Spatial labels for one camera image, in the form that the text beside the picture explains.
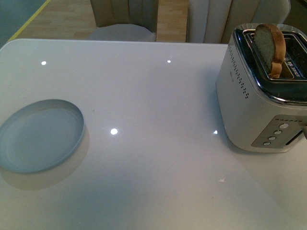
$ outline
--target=wooden floor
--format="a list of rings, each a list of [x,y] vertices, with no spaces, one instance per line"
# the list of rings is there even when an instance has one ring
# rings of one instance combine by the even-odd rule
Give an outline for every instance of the wooden floor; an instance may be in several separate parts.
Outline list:
[[[185,42],[188,0],[159,0],[157,41]],[[90,0],[51,0],[17,38],[86,39],[95,29]]]

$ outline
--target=chair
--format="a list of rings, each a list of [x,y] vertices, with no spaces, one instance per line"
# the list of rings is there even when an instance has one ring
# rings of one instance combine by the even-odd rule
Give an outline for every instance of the chair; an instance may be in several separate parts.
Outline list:
[[[96,29],[88,40],[156,41],[158,0],[91,0]]]
[[[283,23],[290,0],[189,0],[186,41],[228,43],[244,23]]]

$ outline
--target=yellow stripe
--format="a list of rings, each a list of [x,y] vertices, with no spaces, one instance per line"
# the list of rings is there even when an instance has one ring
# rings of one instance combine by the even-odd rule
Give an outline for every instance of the yellow stripe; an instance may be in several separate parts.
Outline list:
[[[11,41],[11,40],[13,40],[13,39],[15,39],[26,27],[27,27],[27,25],[28,24],[30,24],[30,22],[44,9],[44,7],[45,6],[47,6],[47,4],[50,2],[51,0],[46,0],[45,2],[44,2],[44,4],[31,16],[31,18],[29,18],[29,20],[28,21],[26,21],[26,23],[25,24],[23,24],[23,26],[22,27],[20,27],[20,29],[19,30],[17,30],[17,32],[16,33],[14,33],[14,35],[8,40],[8,42],[9,41]]]

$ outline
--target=silver toaster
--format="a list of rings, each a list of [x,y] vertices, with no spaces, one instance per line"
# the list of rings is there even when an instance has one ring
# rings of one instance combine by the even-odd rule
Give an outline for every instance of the silver toaster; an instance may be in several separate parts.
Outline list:
[[[271,79],[255,46],[257,24],[232,33],[216,89],[229,140],[256,152],[286,152],[307,136],[307,37],[277,25],[286,41],[280,78]]]

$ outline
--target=toast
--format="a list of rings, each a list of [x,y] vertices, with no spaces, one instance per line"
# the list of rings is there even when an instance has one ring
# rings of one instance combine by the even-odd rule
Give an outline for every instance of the toast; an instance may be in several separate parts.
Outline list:
[[[254,41],[269,77],[279,78],[286,54],[286,43],[281,30],[273,24],[260,24],[255,30]]]

